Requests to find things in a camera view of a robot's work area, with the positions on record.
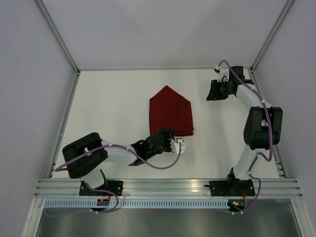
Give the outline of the dark red cloth napkin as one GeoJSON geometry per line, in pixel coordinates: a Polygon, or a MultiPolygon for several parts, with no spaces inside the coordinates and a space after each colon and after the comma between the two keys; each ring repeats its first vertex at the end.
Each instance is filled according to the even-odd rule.
{"type": "Polygon", "coordinates": [[[166,85],[149,100],[149,128],[151,134],[171,129],[175,136],[192,136],[191,102],[166,85]]]}

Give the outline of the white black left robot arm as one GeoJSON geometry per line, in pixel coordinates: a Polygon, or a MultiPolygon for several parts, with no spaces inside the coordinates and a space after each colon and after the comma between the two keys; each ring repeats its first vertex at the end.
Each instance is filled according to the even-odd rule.
{"type": "Polygon", "coordinates": [[[92,132],[62,149],[65,163],[55,169],[66,170],[71,179],[81,179],[98,196],[107,192],[106,177],[98,166],[103,162],[121,163],[128,166],[146,164],[151,168],[164,170],[175,165],[176,160],[166,167],[158,167],[148,162],[162,153],[181,154],[181,144],[175,141],[173,130],[159,130],[157,133],[131,145],[118,145],[101,139],[92,132]]]}

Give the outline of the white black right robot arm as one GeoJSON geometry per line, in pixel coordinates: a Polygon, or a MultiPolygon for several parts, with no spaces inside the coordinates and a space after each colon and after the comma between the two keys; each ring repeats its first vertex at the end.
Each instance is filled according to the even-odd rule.
{"type": "Polygon", "coordinates": [[[243,131],[245,147],[239,161],[226,180],[211,181],[207,187],[213,197],[253,197],[256,193],[252,169],[258,157],[272,160],[273,146],[280,141],[283,111],[263,99],[254,82],[245,78],[242,66],[216,66],[214,71],[218,78],[211,81],[206,99],[220,101],[234,95],[248,109],[248,117],[243,131]]]}

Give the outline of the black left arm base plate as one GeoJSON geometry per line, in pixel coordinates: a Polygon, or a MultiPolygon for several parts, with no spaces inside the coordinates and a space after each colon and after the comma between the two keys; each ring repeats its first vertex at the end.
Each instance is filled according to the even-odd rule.
{"type": "Polygon", "coordinates": [[[100,197],[100,196],[108,196],[108,195],[112,196],[112,194],[109,194],[104,191],[110,191],[114,193],[116,196],[120,197],[123,191],[123,181],[115,181],[115,180],[107,181],[106,184],[98,188],[95,188],[95,191],[88,188],[84,181],[81,181],[79,196],[91,196],[91,197],[96,197],[96,196],[100,197]]]}

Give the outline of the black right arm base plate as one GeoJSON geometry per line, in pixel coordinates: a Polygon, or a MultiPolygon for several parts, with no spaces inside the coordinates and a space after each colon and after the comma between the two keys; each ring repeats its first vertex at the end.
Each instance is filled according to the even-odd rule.
{"type": "Polygon", "coordinates": [[[254,197],[255,189],[251,180],[210,181],[205,187],[210,189],[212,197],[254,197]]]}

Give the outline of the left aluminium side rail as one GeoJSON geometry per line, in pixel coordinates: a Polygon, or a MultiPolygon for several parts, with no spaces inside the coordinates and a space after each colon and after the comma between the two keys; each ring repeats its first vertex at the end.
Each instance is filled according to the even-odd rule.
{"type": "Polygon", "coordinates": [[[66,125],[67,125],[69,113],[70,113],[71,106],[72,106],[72,103],[73,103],[73,99],[74,99],[74,96],[75,96],[75,92],[76,92],[77,84],[78,84],[78,81],[79,81],[79,77],[80,77],[80,71],[77,71],[75,73],[74,81],[71,84],[69,95],[68,95],[68,97],[66,99],[66,105],[65,105],[64,112],[62,114],[61,125],[60,125],[60,128],[59,128],[58,133],[57,133],[57,138],[56,138],[55,145],[53,147],[52,155],[51,155],[51,158],[50,158],[50,165],[49,165],[49,168],[48,168],[47,173],[46,173],[46,178],[51,178],[52,174],[53,174],[53,170],[54,170],[54,167],[55,167],[55,164],[56,164],[56,160],[58,158],[61,142],[62,142],[62,139],[63,139],[63,136],[64,136],[65,128],[66,128],[66,125]]]}

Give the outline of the right aluminium frame post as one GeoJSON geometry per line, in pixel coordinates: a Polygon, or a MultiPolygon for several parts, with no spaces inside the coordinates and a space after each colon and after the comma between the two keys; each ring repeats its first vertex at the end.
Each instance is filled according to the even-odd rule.
{"type": "Polygon", "coordinates": [[[280,30],[283,22],[285,21],[287,15],[291,11],[295,0],[287,0],[282,7],[280,13],[277,16],[276,21],[274,22],[272,28],[270,29],[263,45],[261,46],[257,56],[255,57],[255,60],[253,61],[252,65],[250,66],[250,71],[253,73],[259,66],[263,56],[265,55],[266,51],[268,50],[270,44],[274,40],[275,36],[277,35],[278,31],[280,30]]]}

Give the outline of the aluminium frame post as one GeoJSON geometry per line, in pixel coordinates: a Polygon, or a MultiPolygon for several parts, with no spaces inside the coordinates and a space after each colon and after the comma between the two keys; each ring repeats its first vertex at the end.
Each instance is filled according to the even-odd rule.
{"type": "Polygon", "coordinates": [[[255,57],[255,60],[253,61],[252,65],[250,66],[250,71],[253,73],[259,66],[263,56],[265,55],[266,51],[268,50],[270,44],[274,40],[275,36],[277,35],[278,31],[280,30],[283,22],[285,21],[287,15],[291,11],[295,0],[287,0],[282,7],[280,13],[277,16],[276,21],[274,22],[272,28],[270,29],[263,45],[261,46],[257,56],[255,57]]]}
{"type": "Polygon", "coordinates": [[[42,17],[44,18],[48,28],[50,29],[52,35],[54,36],[55,40],[57,41],[57,44],[59,45],[63,55],[65,56],[68,64],[72,68],[72,70],[75,72],[76,75],[80,73],[80,70],[78,66],[76,65],[70,51],[68,50],[61,34],[59,33],[48,9],[46,8],[44,2],[42,0],[34,0],[34,3],[36,7],[38,8],[39,12],[41,13],[42,17]]]}

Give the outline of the aluminium front rail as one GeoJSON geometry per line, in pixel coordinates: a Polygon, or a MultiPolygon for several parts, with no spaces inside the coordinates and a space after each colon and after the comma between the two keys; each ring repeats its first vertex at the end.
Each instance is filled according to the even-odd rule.
{"type": "MultiPolygon", "coordinates": [[[[126,198],[226,198],[219,190],[215,179],[122,179],[120,187],[110,188],[126,198]]],[[[80,180],[51,178],[39,179],[33,194],[41,198],[79,197],[80,180]]],[[[262,179],[253,181],[250,188],[258,198],[302,198],[303,194],[296,179],[262,179]]]]}

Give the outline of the left aluminium frame post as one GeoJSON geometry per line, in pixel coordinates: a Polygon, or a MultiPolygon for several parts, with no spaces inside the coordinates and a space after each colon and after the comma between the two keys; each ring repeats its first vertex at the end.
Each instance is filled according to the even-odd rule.
{"type": "Polygon", "coordinates": [[[38,8],[39,12],[41,13],[42,17],[44,18],[48,28],[50,29],[52,35],[54,36],[55,40],[57,41],[57,44],[59,45],[63,55],[65,56],[68,64],[72,68],[72,70],[75,72],[76,75],[80,73],[80,70],[78,66],[76,65],[70,51],[68,50],[61,34],[59,33],[48,9],[46,8],[44,2],[42,0],[34,0],[34,3],[36,7],[38,8]]]}

